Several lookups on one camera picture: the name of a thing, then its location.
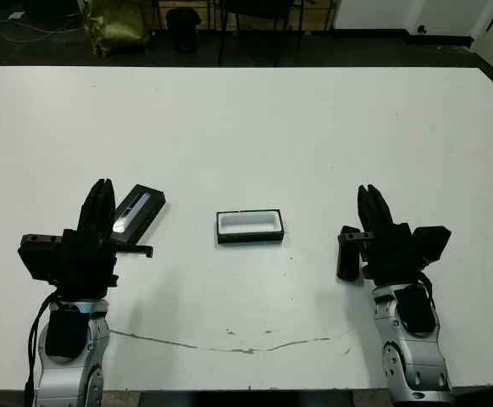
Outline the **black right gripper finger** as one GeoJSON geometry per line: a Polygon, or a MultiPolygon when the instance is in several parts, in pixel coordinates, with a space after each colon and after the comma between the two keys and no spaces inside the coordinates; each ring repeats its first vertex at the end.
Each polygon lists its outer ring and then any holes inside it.
{"type": "Polygon", "coordinates": [[[358,216],[365,232],[375,234],[378,230],[377,215],[379,210],[375,187],[371,184],[360,186],[357,193],[358,216]]]}
{"type": "Polygon", "coordinates": [[[387,202],[382,196],[381,192],[375,187],[377,199],[378,199],[378,215],[377,215],[377,227],[378,230],[374,234],[377,237],[387,237],[391,234],[393,229],[393,219],[387,202]]]}

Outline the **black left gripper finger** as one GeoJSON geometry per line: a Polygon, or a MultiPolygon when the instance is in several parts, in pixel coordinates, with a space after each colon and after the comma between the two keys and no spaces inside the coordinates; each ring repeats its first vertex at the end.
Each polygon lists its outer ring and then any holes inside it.
{"type": "Polygon", "coordinates": [[[99,179],[89,191],[80,211],[79,233],[94,245],[101,243],[100,201],[103,188],[104,179],[99,179]]]}
{"type": "Polygon", "coordinates": [[[102,180],[98,194],[98,232],[103,241],[107,241],[113,230],[115,216],[114,187],[111,180],[102,180]]]}

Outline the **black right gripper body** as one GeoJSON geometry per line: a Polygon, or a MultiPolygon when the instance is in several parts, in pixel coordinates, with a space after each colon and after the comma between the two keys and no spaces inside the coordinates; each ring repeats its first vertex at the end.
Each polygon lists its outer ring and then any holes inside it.
{"type": "Polygon", "coordinates": [[[375,285],[416,283],[421,270],[413,265],[412,233],[398,226],[387,237],[343,226],[340,233],[340,279],[356,281],[360,275],[375,285]]]}

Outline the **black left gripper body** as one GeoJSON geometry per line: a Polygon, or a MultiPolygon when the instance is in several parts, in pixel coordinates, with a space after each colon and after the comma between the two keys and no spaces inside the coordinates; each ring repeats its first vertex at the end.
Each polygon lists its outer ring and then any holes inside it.
{"type": "Polygon", "coordinates": [[[117,243],[97,231],[64,229],[62,235],[62,297],[102,299],[116,287],[117,254],[153,256],[153,247],[117,243]]]}

